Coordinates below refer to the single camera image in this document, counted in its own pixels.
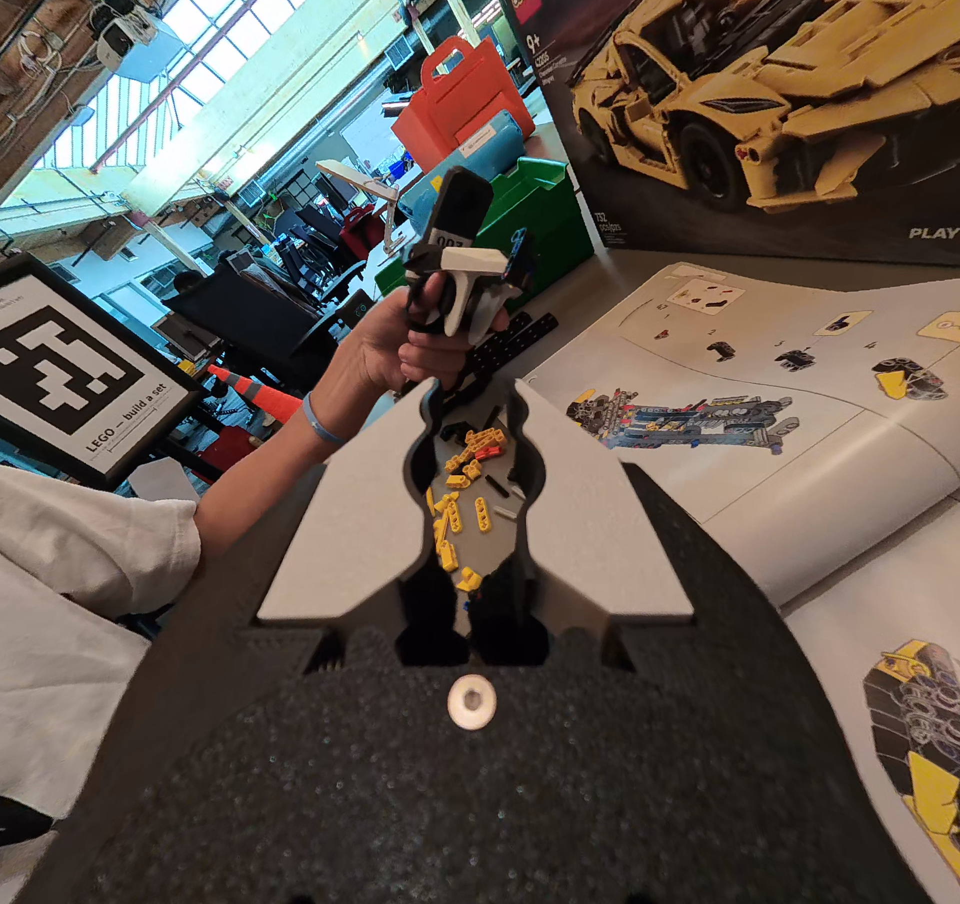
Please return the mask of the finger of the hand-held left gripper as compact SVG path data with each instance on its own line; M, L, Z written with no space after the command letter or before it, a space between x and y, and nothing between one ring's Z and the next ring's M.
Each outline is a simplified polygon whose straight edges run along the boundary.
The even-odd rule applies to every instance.
M467 279L491 276L506 279L508 257L497 249L474 247L444 247L441 249L440 269L448 274L462 274Z

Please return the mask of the blue wrapped bundle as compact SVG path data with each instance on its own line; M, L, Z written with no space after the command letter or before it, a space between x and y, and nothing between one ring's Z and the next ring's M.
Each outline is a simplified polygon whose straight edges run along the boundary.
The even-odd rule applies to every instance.
M515 166L524 153L523 132L507 110L501 110L476 130L465 143L439 161L423 161L421 177L398 199L398 209L422 235L437 202L443 178L454 166L466 167L493 181Z

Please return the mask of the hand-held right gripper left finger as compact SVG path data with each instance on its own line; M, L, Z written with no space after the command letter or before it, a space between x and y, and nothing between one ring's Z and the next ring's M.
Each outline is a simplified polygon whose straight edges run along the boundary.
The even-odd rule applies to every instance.
M417 385L327 461L257 613L264 625L340 633L406 626L401 582L434 554L426 491L437 473L436 379Z

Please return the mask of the white ceiling device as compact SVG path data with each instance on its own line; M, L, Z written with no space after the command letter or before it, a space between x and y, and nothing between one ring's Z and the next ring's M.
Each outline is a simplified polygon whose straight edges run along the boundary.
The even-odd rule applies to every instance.
M114 74L135 47L147 46L158 33L158 20L141 0L102 0L89 17L96 56Z

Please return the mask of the lego car set box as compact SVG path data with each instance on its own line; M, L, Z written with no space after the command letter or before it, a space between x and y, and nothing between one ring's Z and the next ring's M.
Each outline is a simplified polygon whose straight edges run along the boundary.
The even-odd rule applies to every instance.
M959 0L503 0L603 244L958 265Z

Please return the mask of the orange plastic case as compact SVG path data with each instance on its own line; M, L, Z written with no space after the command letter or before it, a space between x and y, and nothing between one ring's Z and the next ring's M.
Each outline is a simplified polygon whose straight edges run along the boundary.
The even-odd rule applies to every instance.
M428 172L499 111L508 110L528 139L531 114L493 40L471 46L450 36L421 67L421 88L391 126L414 163Z

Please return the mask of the wooden jointed lamp arm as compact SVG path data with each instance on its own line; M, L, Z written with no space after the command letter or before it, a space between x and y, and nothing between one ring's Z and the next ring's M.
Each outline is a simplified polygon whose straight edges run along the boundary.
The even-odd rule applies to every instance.
M399 239L394 239L393 229L401 191L398 188L381 182L377 178L365 175L354 167L346 165L336 159L317 161L316 167L326 175L339 178L349 183L355 189L386 202L385 236L383 239L384 249L388 254L397 251L401 246L401 242Z

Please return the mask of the pile of yellow lego pieces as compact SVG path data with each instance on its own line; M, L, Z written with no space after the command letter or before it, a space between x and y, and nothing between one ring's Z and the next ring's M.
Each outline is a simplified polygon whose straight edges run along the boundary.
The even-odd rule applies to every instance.
M436 438L438 474L426 492L438 559L465 605L514 550L523 493L503 400L454 415Z

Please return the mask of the orange traffic cone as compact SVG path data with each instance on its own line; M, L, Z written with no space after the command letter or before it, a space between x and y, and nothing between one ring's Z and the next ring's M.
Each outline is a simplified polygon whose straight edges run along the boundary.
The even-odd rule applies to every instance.
M239 375L219 365L211 363L207 365L205 370L281 424L285 424L293 418L304 403L302 398L284 394L275 388Z

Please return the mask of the person's left hand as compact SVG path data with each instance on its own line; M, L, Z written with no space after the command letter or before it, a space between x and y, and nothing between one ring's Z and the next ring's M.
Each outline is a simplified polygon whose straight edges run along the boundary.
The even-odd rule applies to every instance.
M441 274L429 278L418 310L407 309L410 290L400 288L366 314L338 346L313 388L313 409L318 410L323 401L342 402L351 409L367 411L365 422L384 394L398 392L407 383L436 378L451 389L474 349L468 336L428 334L410 323L426 321L444 283Z

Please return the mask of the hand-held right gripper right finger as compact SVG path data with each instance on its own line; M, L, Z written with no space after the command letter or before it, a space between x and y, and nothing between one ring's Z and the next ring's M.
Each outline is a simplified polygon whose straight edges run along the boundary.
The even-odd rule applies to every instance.
M522 380L509 429L524 494L514 557L546 629L690 622L690 600L617 455Z

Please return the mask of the lego instruction booklet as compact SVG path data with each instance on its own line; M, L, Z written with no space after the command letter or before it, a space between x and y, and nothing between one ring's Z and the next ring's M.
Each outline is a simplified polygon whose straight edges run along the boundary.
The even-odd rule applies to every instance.
M958 288L678 263L525 377L780 607L934 902L958 902Z

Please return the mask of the green plastic bin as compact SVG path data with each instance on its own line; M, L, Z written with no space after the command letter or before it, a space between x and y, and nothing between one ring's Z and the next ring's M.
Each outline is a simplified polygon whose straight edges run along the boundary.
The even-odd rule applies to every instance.
M442 177L439 168L434 169L401 195L399 209L414 227L415 237L393 257L384 258L383 267L374 277L381 296L406 283L406 249L424 233ZM522 296L507 302L512 313L589 258L594 247L565 163L522 156L509 173L497 176L491 186L493 202L474 247L496 249L507 256L515 232L521 228L526 228L534 240L534 277Z

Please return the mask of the framed marker sign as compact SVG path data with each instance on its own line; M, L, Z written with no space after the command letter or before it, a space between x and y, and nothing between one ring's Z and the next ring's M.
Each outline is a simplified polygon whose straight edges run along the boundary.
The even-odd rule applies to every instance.
M28 253L1 267L1 435L114 490L204 389Z

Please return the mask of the black office chair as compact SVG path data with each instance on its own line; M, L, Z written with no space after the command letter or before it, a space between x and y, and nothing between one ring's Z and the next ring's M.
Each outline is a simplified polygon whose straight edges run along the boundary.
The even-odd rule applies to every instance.
M230 370L246 376L266 371L299 395L330 365L339 344L334 326L353 329L374 308L358 290L323 316L299 288L273 278L246 251L223 253L212 274L179 284L165 305L223 340Z

